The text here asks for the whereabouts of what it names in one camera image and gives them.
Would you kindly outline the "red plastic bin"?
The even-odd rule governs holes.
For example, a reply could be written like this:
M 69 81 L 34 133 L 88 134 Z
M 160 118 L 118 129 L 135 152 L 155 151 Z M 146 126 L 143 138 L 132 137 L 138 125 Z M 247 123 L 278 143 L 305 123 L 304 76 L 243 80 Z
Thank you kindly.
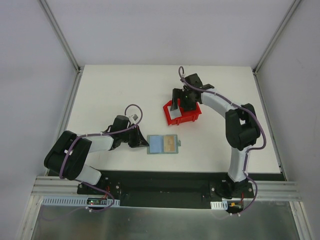
M 201 108 L 198 103 L 195 104 L 195 110 L 191 110 L 191 111 L 186 111 L 180 106 L 181 117 L 171 120 L 169 111 L 168 111 L 168 106 L 171 106 L 171 104 L 172 104 L 172 101 L 170 100 L 162 107 L 168 126 L 180 125 L 186 122 L 195 122 L 198 119 L 199 115 L 202 114 Z

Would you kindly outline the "gold VIP card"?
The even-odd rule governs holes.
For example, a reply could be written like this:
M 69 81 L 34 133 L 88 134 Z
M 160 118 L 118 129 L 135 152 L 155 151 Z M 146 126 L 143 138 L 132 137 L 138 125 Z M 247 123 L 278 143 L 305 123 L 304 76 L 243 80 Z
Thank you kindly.
M 175 135 L 164 135 L 163 136 L 163 152 L 164 153 L 175 153 L 177 151 L 177 139 Z

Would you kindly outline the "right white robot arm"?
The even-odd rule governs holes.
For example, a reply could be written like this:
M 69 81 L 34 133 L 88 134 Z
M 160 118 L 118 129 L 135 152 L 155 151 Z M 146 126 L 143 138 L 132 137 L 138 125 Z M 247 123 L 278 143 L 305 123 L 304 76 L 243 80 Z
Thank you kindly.
M 184 112 L 190 113 L 196 110 L 198 104 L 202 104 L 224 118 L 225 136 L 231 146 L 227 172 L 230 181 L 225 184 L 225 192 L 230 197 L 237 197 L 243 191 L 240 182 L 247 178 L 249 150 L 261 135 L 255 109 L 250 103 L 238 105 L 217 92 L 214 86 L 204 85 L 196 73 L 183 77 L 181 81 L 184 83 L 183 88 L 172 90 L 170 111 L 182 108 Z

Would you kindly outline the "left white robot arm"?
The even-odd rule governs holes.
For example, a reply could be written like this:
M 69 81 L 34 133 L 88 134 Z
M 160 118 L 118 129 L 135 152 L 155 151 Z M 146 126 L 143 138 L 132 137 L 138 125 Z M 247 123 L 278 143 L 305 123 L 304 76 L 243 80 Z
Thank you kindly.
M 61 178 L 88 183 L 90 191 L 102 194 L 106 183 L 99 170 L 85 164 L 87 156 L 94 152 L 112 151 L 122 143 L 133 149 L 148 147 L 137 119 L 135 114 L 117 115 L 113 124 L 98 135 L 78 137 L 72 131 L 64 131 L 45 157 L 44 166 Z

